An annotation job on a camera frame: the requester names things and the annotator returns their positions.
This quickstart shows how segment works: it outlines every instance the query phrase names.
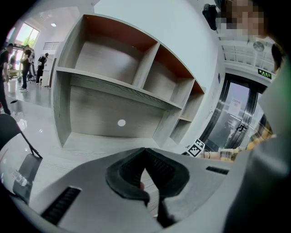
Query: door handle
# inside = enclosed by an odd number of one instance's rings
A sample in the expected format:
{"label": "door handle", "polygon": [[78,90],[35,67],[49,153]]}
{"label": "door handle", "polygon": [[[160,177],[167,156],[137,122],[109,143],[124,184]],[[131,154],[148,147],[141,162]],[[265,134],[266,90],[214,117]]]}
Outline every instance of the door handle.
{"label": "door handle", "polygon": [[243,128],[245,127],[245,125],[240,125],[239,127],[237,127],[237,131],[238,132],[241,132],[243,130]]}

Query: round hole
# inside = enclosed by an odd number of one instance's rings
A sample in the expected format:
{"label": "round hole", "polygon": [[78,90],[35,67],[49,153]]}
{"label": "round hole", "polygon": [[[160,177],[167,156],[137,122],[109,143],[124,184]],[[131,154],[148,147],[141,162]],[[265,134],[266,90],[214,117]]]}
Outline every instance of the round hole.
{"label": "round hole", "polygon": [[123,126],[125,126],[125,120],[119,120],[119,121],[117,122],[117,124],[118,124],[120,127],[123,127]]}

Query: wooden shelving unit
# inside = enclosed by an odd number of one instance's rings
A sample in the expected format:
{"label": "wooden shelving unit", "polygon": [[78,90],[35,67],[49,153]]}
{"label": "wooden shelving unit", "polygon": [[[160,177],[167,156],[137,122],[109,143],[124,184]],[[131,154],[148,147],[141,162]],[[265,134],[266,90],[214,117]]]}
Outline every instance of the wooden shelving unit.
{"label": "wooden shelving unit", "polygon": [[191,124],[202,95],[193,75],[158,41],[125,23],[84,15],[54,71],[57,135],[62,146],[76,132],[153,138],[162,147],[170,136],[183,137],[182,125]]}

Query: black vent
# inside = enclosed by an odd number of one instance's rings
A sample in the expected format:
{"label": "black vent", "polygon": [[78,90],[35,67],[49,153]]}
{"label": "black vent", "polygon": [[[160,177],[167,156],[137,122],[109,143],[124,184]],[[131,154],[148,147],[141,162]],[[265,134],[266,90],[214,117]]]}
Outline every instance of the black vent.
{"label": "black vent", "polygon": [[223,168],[219,168],[219,167],[210,167],[208,166],[206,168],[206,170],[208,171],[211,171],[211,172],[216,172],[216,173],[219,173],[219,174],[222,174],[222,175],[227,175],[229,170],[226,170],[226,169],[223,169]]}
{"label": "black vent", "polygon": [[57,225],[81,190],[67,188],[41,215],[45,220]]}

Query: green sign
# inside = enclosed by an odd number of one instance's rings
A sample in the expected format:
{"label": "green sign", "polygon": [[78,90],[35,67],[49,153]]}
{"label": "green sign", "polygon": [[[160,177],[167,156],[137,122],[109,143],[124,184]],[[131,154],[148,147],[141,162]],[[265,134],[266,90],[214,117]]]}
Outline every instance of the green sign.
{"label": "green sign", "polygon": [[272,74],[267,72],[267,71],[262,71],[262,70],[258,69],[258,73],[259,73],[259,75],[262,75],[266,78],[272,79]]}

